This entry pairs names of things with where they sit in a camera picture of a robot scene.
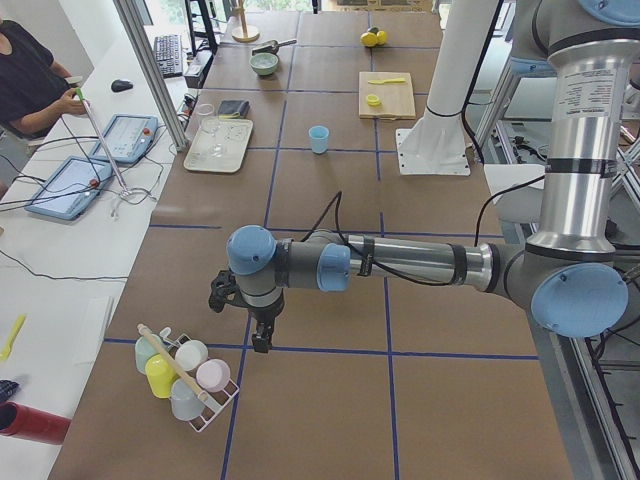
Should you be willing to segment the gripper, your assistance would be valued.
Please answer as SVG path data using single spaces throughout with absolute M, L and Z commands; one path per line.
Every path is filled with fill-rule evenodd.
M 257 322 L 256 333 L 252 335 L 253 350 L 256 353 L 268 353 L 271 350 L 275 320 L 285 305 L 280 287 L 274 287 L 265 295 L 251 295 L 241 289 L 231 270 L 221 270 L 211 282 L 208 304 L 216 313 L 221 313 L 226 305 L 245 308 Z

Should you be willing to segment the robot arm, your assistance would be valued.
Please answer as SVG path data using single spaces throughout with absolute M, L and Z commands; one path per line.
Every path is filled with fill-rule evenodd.
M 565 337 L 604 332 L 628 305 L 605 226 L 624 93 L 638 55 L 635 1 L 519 2 L 514 63 L 550 66 L 557 76 L 539 227 L 524 246 L 466 247 L 337 230 L 278 240 L 244 226 L 227 242 L 229 266 L 212 282 L 211 309 L 246 309 L 257 323 L 253 347 L 264 353 L 286 288 L 343 291 L 355 275 L 394 275 L 502 296 Z

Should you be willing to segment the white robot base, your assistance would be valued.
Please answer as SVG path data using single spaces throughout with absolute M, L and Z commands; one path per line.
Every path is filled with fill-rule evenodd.
M 501 8 L 498 0 L 451 3 L 424 114 L 396 131 L 402 175 L 470 174 L 462 112 Z

